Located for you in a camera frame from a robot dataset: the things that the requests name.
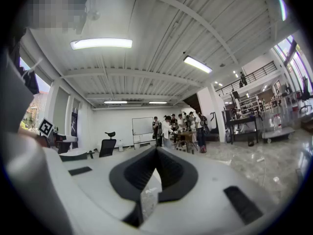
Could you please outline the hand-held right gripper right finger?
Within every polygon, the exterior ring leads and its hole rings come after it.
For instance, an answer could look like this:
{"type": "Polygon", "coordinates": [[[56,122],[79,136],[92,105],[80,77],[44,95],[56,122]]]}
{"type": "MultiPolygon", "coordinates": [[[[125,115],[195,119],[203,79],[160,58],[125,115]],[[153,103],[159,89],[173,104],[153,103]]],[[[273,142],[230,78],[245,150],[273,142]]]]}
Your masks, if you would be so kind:
{"type": "Polygon", "coordinates": [[[224,193],[227,187],[238,187],[262,214],[276,209],[271,195],[254,181],[230,166],[207,157],[181,151],[169,151],[198,172],[198,181],[182,199],[157,204],[144,222],[146,231],[237,231],[244,227],[224,193]]]}

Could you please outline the window with outdoor view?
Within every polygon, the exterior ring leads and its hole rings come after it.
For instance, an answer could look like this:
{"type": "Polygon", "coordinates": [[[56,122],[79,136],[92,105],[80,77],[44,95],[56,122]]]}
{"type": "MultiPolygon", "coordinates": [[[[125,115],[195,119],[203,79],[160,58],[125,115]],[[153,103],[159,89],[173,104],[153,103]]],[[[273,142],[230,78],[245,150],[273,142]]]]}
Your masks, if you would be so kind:
{"type": "Polygon", "coordinates": [[[20,127],[24,130],[30,130],[31,132],[38,134],[39,125],[45,115],[45,106],[50,85],[42,80],[35,72],[32,72],[31,74],[35,75],[39,92],[34,95],[34,98],[20,123],[20,127]]]}

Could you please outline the brown wooden table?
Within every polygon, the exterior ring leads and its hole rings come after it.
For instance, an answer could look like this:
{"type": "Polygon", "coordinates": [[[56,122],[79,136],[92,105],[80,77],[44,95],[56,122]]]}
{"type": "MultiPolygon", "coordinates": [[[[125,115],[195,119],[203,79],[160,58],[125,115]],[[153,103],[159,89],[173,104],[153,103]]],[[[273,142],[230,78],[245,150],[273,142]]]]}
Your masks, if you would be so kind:
{"type": "Polygon", "coordinates": [[[176,138],[175,150],[195,154],[195,151],[198,150],[193,142],[193,134],[195,133],[195,131],[174,131],[171,135],[176,138]]]}

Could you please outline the large clear water bottle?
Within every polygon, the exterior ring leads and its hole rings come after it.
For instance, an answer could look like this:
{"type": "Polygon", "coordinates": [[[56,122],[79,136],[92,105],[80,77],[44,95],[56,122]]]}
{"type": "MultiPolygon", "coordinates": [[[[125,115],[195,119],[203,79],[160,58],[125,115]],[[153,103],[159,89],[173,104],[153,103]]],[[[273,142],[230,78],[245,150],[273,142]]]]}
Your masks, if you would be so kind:
{"type": "Polygon", "coordinates": [[[280,132],[282,130],[281,118],[279,114],[276,114],[273,119],[274,132],[280,132]]]}

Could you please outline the tall black swivel chair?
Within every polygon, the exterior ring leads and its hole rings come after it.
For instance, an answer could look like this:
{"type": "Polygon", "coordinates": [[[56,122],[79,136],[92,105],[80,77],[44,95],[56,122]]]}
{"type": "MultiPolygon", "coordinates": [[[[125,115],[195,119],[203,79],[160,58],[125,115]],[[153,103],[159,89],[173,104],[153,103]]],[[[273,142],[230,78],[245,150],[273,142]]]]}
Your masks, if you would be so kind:
{"type": "Polygon", "coordinates": [[[304,105],[299,108],[299,113],[302,112],[303,109],[313,109],[312,105],[307,105],[306,102],[311,98],[310,93],[309,93],[309,88],[308,88],[308,79],[306,76],[302,77],[302,82],[303,82],[303,90],[301,92],[301,101],[304,103],[304,105]]]}

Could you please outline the large glass window wall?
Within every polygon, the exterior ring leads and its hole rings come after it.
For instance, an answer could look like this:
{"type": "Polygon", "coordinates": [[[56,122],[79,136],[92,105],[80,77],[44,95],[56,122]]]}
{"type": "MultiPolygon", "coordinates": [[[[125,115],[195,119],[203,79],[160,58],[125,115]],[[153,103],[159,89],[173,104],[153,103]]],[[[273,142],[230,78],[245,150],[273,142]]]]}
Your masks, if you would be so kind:
{"type": "Polygon", "coordinates": [[[288,36],[272,48],[282,62],[287,84],[293,91],[303,91],[303,79],[308,82],[308,91],[313,95],[313,71],[301,46],[292,35],[288,36]]]}

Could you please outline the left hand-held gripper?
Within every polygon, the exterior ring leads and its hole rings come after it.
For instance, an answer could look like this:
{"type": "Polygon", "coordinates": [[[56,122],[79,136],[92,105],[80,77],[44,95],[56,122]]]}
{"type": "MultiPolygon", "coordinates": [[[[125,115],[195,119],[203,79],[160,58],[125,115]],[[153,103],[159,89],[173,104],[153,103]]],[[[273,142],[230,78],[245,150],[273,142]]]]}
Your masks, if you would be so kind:
{"type": "Polygon", "coordinates": [[[72,143],[78,141],[75,136],[59,134],[55,126],[46,118],[43,118],[38,131],[45,138],[47,146],[55,149],[58,154],[67,153],[72,143]]]}

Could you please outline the grey platform cart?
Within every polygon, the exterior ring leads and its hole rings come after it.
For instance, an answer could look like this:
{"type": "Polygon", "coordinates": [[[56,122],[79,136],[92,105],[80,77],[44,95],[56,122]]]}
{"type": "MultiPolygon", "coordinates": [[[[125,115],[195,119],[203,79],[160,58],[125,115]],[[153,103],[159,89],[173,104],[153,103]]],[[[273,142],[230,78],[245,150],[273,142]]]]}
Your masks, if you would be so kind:
{"type": "Polygon", "coordinates": [[[295,133],[295,130],[292,127],[284,127],[276,131],[263,132],[262,139],[266,141],[267,143],[271,143],[272,140],[276,138],[290,139],[294,133],[295,133]]]}

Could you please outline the black office chair with headrest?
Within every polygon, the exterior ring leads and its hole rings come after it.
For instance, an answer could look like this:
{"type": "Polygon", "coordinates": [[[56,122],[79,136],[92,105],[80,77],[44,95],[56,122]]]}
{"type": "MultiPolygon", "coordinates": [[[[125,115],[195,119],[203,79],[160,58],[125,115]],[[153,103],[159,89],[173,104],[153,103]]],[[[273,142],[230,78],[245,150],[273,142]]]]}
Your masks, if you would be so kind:
{"type": "Polygon", "coordinates": [[[107,156],[112,156],[114,147],[116,145],[116,139],[115,137],[115,132],[105,132],[109,136],[109,139],[104,139],[101,142],[101,149],[99,152],[99,157],[107,157],[107,156]]]}

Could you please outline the brown wooden staircase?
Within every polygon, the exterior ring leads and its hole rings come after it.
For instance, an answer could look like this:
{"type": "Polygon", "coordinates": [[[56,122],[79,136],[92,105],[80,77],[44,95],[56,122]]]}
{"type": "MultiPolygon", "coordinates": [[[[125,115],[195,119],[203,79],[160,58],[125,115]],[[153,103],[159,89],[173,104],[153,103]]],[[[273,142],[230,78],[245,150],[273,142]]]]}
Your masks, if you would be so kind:
{"type": "Polygon", "coordinates": [[[194,111],[197,114],[201,113],[201,107],[200,107],[197,93],[187,97],[186,99],[183,100],[183,102],[187,104],[190,108],[194,109],[194,111]]]}

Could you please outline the white support column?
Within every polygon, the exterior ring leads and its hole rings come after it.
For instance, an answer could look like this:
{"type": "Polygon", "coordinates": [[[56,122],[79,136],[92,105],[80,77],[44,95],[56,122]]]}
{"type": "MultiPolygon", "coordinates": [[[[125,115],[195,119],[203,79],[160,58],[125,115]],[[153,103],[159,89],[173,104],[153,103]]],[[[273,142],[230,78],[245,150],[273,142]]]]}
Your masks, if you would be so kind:
{"type": "Polygon", "coordinates": [[[223,103],[223,100],[215,92],[215,89],[212,83],[208,83],[208,90],[211,96],[214,112],[216,115],[216,120],[218,123],[220,142],[225,143],[226,141],[225,126],[224,126],[224,118],[223,118],[223,113],[222,113],[224,107],[221,105],[221,103],[223,103]]]}

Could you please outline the white whiteboard on stand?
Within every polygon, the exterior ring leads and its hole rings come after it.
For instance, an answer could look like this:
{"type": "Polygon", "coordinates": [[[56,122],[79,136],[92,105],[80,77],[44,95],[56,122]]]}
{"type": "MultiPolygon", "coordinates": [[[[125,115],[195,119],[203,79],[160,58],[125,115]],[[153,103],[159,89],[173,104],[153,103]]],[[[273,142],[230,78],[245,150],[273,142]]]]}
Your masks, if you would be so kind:
{"type": "Polygon", "coordinates": [[[153,139],[153,117],[141,117],[132,119],[134,144],[152,142],[153,139]]]}

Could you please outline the black treadmill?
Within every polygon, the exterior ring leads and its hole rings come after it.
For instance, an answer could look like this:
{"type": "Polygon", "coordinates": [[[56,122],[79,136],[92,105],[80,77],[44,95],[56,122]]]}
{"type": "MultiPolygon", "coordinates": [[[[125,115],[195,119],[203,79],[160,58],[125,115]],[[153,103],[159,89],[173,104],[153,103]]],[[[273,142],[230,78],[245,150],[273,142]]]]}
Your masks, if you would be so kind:
{"type": "Polygon", "coordinates": [[[209,130],[208,140],[209,141],[219,141],[220,140],[219,128],[218,128],[218,122],[216,119],[216,113],[215,112],[210,113],[210,127],[211,127],[211,129],[209,130]]]}

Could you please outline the black mezzanine railing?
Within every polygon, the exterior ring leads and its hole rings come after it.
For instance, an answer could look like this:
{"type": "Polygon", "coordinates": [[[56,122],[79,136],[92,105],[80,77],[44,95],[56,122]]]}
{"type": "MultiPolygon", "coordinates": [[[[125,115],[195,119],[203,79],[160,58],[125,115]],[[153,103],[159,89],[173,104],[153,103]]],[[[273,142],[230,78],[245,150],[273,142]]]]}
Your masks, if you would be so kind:
{"type": "Polygon", "coordinates": [[[249,85],[257,80],[260,80],[261,78],[272,74],[277,70],[276,65],[273,61],[269,62],[268,64],[264,65],[263,67],[257,69],[256,71],[248,74],[245,76],[246,83],[242,81],[242,79],[238,79],[224,87],[219,88],[216,90],[218,95],[226,95],[229,94],[232,91],[236,91],[246,85],[249,85]]]}

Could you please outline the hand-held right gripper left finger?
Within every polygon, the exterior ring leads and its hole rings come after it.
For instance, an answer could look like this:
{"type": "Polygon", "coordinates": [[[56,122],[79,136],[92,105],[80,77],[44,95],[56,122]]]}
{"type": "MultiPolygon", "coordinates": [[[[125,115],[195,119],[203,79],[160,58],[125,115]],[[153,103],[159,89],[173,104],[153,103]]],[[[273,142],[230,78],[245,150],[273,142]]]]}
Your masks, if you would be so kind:
{"type": "Polygon", "coordinates": [[[74,234],[148,233],[123,222],[135,203],[121,198],[109,180],[116,165],[143,151],[145,148],[104,158],[62,162],[56,151],[44,148],[51,180],[74,234]]]}

